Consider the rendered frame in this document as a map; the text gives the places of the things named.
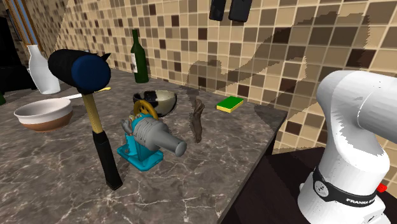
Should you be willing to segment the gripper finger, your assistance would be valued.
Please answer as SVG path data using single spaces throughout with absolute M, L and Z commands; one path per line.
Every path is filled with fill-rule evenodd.
M 246 22 L 249 17 L 252 1 L 232 0 L 228 18 L 235 22 Z
M 225 12 L 226 0 L 211 0 L 209 19 L 222 21 Z

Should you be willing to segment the green and yellow sponge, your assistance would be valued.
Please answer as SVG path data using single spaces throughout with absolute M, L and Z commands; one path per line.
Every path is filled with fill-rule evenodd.
M 223 99 L 221 102 L 217 103 L 216 109 L 227 113 L 231 113 L 233 110 L 238 108 L 243 102 L 244 100 L 240 97 L 229 96 L 226 99 Z

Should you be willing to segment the dark green wine bottle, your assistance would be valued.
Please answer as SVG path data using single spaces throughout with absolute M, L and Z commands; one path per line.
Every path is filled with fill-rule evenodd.
M 149 81 L 148 77 L 148 67 L 146 64 L 146 54 L 144 48 L 139 43 L 138 30 L 132 29 L 133 45 L 130 50 L 132 59 L 132 71 L 134 72 L 134 77 L 136 83 L 147 83 Z

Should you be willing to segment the dark metal bowl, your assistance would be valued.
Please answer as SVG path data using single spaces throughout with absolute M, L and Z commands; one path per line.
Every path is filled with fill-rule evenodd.
M 176 107 L 177 99 L 177 94 L 169 90 L 146 90 L 133 95 L 134 102 L 149 102 L 159 117 L 169 114 Z

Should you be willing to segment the brown twisted wood piece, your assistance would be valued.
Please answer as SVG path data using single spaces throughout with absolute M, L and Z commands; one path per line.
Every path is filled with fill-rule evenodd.
M 199 143 L 202 140 L 201 115 L 204 108 L 204 103 L 200 99 L 195 99 L 194 109 L 191 117 L 191 128 L 195 138 L 195 143 Z

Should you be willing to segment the teal and grey meat grinder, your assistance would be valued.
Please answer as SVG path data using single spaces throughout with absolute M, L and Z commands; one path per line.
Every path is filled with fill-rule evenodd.
M 158 119 L 153 106 L 139 100 L 134 103 L 134 114 L 122 120 L 126 143 L 117 149 L 118 154 L 140 171 L 148 171 L 163 160 L 165 149 L 182 156 L 187 143 L 169 133 L 169 128 Z

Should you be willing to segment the white and yellow utensil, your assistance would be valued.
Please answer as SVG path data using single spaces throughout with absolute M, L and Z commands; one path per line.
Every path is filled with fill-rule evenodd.
M 95 91 L 94 93 L 107 91 L 107 90 L 111 90 L 111 87 L 105 87 L 103 89 Z M 61 97 L 61 99 L 69 99 L 70 100 L 70 99 L 77 99 L 77 98 L 80 98 L 80 97 L 82 97 L 82 94 L 74 94 L 74 95 L 68 95 L 68 96 L 65 96 L 65 97 Z

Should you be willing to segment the dark robot stand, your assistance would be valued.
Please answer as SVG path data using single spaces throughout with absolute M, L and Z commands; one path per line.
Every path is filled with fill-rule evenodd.
M 323 152 L 319 147 L 262 157 L 220 224 L 310 224 L 297 205 L 299 185 Z

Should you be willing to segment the white vase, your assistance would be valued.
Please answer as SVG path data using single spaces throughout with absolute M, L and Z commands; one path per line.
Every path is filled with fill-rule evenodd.
M 41 94 L 56 94 L 60 92 L 59 80 L 48 68 L 48 61 L 39 51 L 38 45 L 27 45 L 30 59 L 29 72 L 32 80 Z

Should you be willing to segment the white and brown bowl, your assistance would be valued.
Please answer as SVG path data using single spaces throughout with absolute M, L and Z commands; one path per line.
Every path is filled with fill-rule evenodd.
M 69 99 L 53 98 L 26 104 L 14 111 L 26 128 L 36 132 L 50 132 L 66 126 L 73 115 Z

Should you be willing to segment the black appliance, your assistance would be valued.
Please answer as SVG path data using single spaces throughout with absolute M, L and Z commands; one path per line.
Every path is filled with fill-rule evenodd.
M 16 51 L 7 19 L 0 17 L 0 92 L 37 89 Z

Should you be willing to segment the window with wooden frame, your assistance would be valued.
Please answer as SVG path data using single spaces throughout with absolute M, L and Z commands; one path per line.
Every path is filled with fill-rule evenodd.
M 25 45 L 37 45 L 42 50 L 33 21 L 30 17 L 25 0 L 3 0 L 9 9 L 15 28 Z

